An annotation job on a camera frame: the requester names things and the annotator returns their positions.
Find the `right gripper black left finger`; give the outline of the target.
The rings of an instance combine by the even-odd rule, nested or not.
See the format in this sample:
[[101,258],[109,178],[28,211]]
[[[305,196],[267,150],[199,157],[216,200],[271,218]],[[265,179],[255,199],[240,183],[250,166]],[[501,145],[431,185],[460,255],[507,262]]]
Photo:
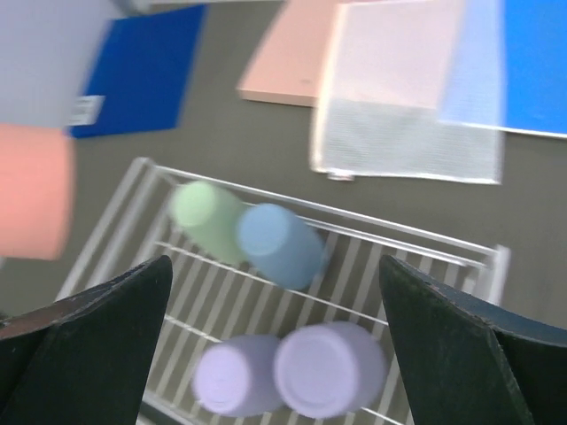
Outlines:
[[162,255],[1,318],[3,424],[134,424],[172,289]]

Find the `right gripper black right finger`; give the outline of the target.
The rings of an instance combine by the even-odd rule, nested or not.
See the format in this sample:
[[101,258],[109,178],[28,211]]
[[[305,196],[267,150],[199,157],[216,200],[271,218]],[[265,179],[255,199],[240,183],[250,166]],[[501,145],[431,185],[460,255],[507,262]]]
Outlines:
[[564,424],[566,331],[384,255],[378,283],[416,424]]

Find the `pink cup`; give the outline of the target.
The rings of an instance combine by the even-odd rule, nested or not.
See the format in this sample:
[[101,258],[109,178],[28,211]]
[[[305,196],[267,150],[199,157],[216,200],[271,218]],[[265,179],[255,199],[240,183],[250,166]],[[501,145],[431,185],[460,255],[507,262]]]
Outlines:
[[73,141],[63,130],[1,125],[1,255],[57,259],[72,221]]

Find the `blue cup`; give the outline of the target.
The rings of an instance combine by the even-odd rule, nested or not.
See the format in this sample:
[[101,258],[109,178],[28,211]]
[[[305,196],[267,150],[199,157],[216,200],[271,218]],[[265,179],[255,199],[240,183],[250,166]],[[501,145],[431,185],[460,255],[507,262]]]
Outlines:
[[324,275],[329,263],[318,233],[280,205],[247,208],[237,224],[237,243],[260,274],[286,290],[309,287]]

